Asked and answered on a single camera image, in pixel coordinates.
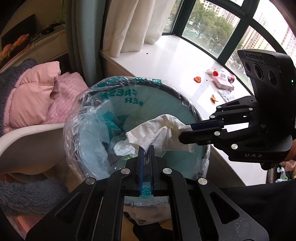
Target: gray-green curtain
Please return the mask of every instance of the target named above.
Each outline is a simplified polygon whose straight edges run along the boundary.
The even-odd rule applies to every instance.
[[[99,57],[106,0],[65,0],[68,54],[72,70],[90,87],[103,79]]]

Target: trash can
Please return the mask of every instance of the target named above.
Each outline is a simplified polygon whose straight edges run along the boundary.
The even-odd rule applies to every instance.
[[[173,115],[184,124],[200,120],[192,103],[161,80],[120,76],[100,81],[76,97],[66,120],[64,139],[69,166],[80,181],[109,177],[133,157],[117,156],[115,144],[126,139],[126,132],[163,114]],[[184,177],[197,179],[206,175],[209,151],[209,146],[195,144],[194,153],[165,151],[161,157]],[[144,167],[142,196],[125,198],[124,210],[138,224],[170,217],[168,198],[151,196],[148,169],[148,165]]]

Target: pink pillow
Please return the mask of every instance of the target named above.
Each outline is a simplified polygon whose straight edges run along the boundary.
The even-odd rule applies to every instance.
[[[4,113],[3,134],[45,121],[59,93],[59,62],[39,64],[26,70],[11,91]]]

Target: camera lens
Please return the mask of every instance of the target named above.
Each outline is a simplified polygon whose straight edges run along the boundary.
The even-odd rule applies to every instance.
[[[248,71],[249,73],[251,72],[251,68],[249,66],[249,64],[247,62],[244,63],[244,68],[246,69],[246,71]]]
[[[277,86],[277,79],[276,79],[275,74],[274,74],[271,70],[269,70],[269,71],[267,72],[267,75],[268,75],[268,79],[269,79],[270,83],[271,83],[273,86]]]
[[[262,73],[260,67],[257,64],[253,64],[253,68],[254,68],[255,74],[261,80],[263,78],[263,73]]]

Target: gray fluffy blanket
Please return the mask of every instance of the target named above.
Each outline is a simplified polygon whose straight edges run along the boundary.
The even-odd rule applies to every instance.
[[[29,58],[20,65],[10,67],[0,73],[0,137],[3,135],[3,118],[9,94],[22,73],[35,65],[37,65],[36,60]]]
[[[26,184],[0,182],[0,207],[8,217],[42,217],[67,195],[67,188],[54,178]]]

